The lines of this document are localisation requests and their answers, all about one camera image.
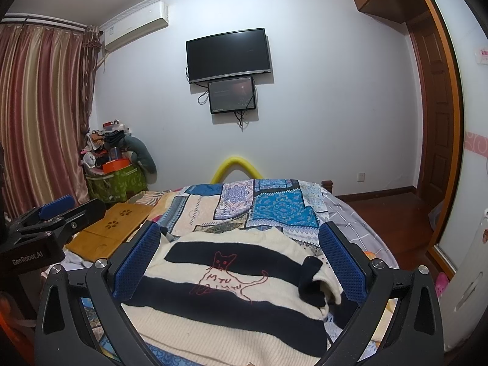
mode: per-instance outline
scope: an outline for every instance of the wooden floor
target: wooden floor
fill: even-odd
[[[348,202],[386,243],[400,268],[413,270],[423,264],[434,281],[438,266],[426,255],[432,237],[431,207],[413,193]]]

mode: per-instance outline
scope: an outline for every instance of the silver bolt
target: silver bolt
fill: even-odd
[[[59,271],[62,270],[62,268],[63,267],[61,266],[61,264],[55,264],[51,267],[51,271],[53,274],[57,274]]]
[[[421,274],[427,275],[429,273],[429,269],[424,265],[419,265],[419,271]]]
[[[96,268],[105,268],[107,264],[108,264],[107,259],[98,259],[97,261],[95,261]]]
[[[379,270],[382,270],[385,267],[385,262],[381,259],[373,259],[371,260],[371,263],[373,264],[374,268]]]

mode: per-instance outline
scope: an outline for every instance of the curtain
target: curtain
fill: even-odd
[[[88,26],[83,35],[80,58],[80,148],[84,147],[84,138],[90,130],[88,120],[92,111],[95,74],[101,47],[99,28]]]
[[[0,25],[0,142],[5,208],[17,217],[71,194],[88,200],[79,164],[83,34]]]

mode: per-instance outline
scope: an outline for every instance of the door frame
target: door frame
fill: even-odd
[[[447,182],[446,196],[444,198],[444,203],[442,206],[441,213],[439,215],[439,220],[435,227],[434,233],[430,239],[429,248],[427,252],[434,258],[438,263],[440,268],[445,272],[445,274],[452,279],[455,274],[455,270],[452,267],[451,262],[447,257],[439,250],[437,244],[439,243],[442,233],[446,228],[447,220],[449,219],[450,212],[452,209],[452,204],[456,196],[456,190],[459,180],[459,173],[461,170],[461,162],[463,157],[463,147],[464,147],[464,106],[463,106],[463,95],[461,88],[461,77],[459,75],[459,69],[457,66],[456,55],[454,53],[454,48],[452,46],[451,38],[447,31],[446,24],[442,18],[442,15],[437,7],[434,0],[425,0],[430,14],[434,20],[437,31],[439,32],[442,48],[446,54],[447,72],[450,78],[451,89],[452,89],[452,106],[453,106],[453,142],[452,142],[452,159],[449,173],[449,180]],[[420,174],[419,183],[423,178],[424,174],[424,164],[425,164],[425,154],[426,154],[426,135],[427,135],[427,125],[426,125],[426,99],[425,99],[425,85],[423,82],[422,66],[419,63],[419,56],[416,43],[414,42],[415,57],[417,60],[417,66],[420,74],[420,85],[422,90],[422,110],[424,117],[423,125],[423,140],[422,140],[422,159],[420,164]]]

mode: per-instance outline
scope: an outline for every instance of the paw print cutout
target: paw print cutout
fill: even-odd
[[[107,223],[107,225],[105,226],[105,228],[107,228],[107,229],[109,229],[109,228],[115,228],[115,227],[117,227],[118,224],[119,224],[119,222],[117,220],[109,221]]]
[[[128,216],[132,213],[132,210],[130,209],[124,209],[123,211],[119,212],[119,215],[121,216]]]

